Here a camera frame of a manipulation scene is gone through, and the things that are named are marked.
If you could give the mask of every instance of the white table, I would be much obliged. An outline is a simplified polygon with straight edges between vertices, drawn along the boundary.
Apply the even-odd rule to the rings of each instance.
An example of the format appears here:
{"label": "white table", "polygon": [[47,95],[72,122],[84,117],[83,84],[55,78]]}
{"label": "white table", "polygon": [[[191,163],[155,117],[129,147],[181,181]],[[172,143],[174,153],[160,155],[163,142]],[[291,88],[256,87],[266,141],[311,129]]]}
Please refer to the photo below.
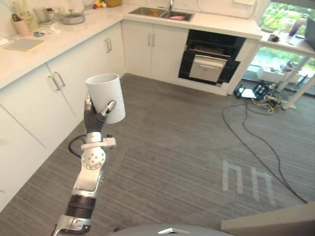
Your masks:
{"label": "white table", "polygon": [[[295,36],[293,37],[288,36],[288,33],[281,32],[279,34],[280,39],[278,42],[268,41],[268,38],[270,36],[270,33],[268,32],[261,31],[261,34],[262,38],[256,46],[255,53],[257,53],[261,47],[268,47],[291,53],[296,53],[303,56],[299,64],[290,73],[285,74],[283,82],[277,88],[277,91],[281,91],[290,82],[292,77],[302,69],[305,63],[310,58],[315,57],[315,51],[304,41],[304,39],[300,39]],[[315,77],[312,76],[312,78],[298,92],[296,92],[295,95],[292,96],[285,105],[283,105],[283,109],[287,109],[288,107],[290,107],[300,96],[302,96],[314,84],[314,82]]]}

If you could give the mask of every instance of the white cabinet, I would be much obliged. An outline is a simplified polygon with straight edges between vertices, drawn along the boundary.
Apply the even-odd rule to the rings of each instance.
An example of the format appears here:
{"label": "white cabinet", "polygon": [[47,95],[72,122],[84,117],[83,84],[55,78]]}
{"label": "white cabinet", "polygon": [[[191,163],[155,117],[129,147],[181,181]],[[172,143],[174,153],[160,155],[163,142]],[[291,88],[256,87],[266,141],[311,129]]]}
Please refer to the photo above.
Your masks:
{"label": "white cabinet", "polygon": [[90,77],[105,73],[123,76],[125,73],[124,46],[121,23],[100,32],[86,41],[85,55],[89,60]]}
{"label": "white cabinet", "polygon": [[178,77],[188,29],[123,21],[126,67],[168,81]]}
{"label": "white cabinet", "polygon": [[151,71],[153,24],[123,21],[125,63],[132,72]]}
{"label": "white cabinet", "polygon": [[45,64],[2,88],[0,104],[49,152],[76,125],[73,112]]}
{"label": "white cabinet", "polygon": [[85,85],[90,77],[88,63],[94,60],[85,54],[86,47],[87,42],[83,42],[46,63],[73,110],[77,123],[83,119],[83,104],[88,92]]}
{"label": "white cabinet", "polygon": [[46,160],[47,149],[1,106],[0,130],[1,211]]}
{"label": "white cabinet", "polygon": [[154,25],[152,50],[152,78],[171,81],[178,78],[188,29]]}

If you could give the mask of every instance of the white cup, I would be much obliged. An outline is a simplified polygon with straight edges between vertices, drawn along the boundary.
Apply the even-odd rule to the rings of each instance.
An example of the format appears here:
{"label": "white cup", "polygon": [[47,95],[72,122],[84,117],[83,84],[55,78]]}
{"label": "white cup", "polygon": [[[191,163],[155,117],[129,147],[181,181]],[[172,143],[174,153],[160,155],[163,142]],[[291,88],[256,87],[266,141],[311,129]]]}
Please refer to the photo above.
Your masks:
{"label": "white cup", "polygon": [[115,108],[107,116],[106,124],[114,124],[125,118],[126,112],[119,75],[96,75],[88,78],[85,83],[98,113],[100,113],[111,100],[116,101]]}

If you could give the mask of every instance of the robotic arm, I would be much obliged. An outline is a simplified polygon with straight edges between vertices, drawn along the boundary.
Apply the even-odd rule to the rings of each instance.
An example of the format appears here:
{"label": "robotic arm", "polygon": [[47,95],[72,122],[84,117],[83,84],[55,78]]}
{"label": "robotic arm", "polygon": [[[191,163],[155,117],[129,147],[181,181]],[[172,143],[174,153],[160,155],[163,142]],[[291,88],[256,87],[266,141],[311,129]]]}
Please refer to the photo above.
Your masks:
{"label": "robotic arm", "polygon": [[116,146],[115,138],[102,137],[102,127],[116,101],[110,101],[98,114],[87,94],[84,107],[85,144],[81,145],[81,171],[71,192],[66,213],[59,219],[52,236],[83,235],[89,232],[99,188],[103,181],[102,166],[106,161],[105,149]]}

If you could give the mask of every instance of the kitchen counter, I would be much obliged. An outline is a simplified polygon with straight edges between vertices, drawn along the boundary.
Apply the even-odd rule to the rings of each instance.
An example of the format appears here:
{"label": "kitchen counter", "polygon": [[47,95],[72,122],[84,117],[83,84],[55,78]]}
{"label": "kitchen counter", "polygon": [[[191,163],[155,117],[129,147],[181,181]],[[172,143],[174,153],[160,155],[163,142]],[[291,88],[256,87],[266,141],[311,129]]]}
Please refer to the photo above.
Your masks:
{"label": "kitchen counter", "polygon": [[258,27],[254,19],[243,19],[198,12],[194,14],[190,22],[169,20],[158,17],[140,16],[135,14],[126,14],[124,16],[124,19],[152,24],[160,24],[165,26],[187,28],[191,30],[229,34],[257,40],[260,40],[262,37],[260,33],[260,28]]}
{"label": "kitchen counter", "polygon": [[128,14],[138,7],[137,5],[123,4],[122,6],[114,8],[88,10],[85,12],[86,21],[83,24],[74,26],[57,24],[56,28],[61,30],[60,34],[46,34],[40,38],[34,36],[27,37],[45,40],[42,46],[39,46],[31,52],[5,50],[2,46],[2,48],[0,48],[0,88],[118,23],[122,19],[224,33],[257,40],[261,38],[259,28],[254,20],[195,13],[190,22],[181,22]]}

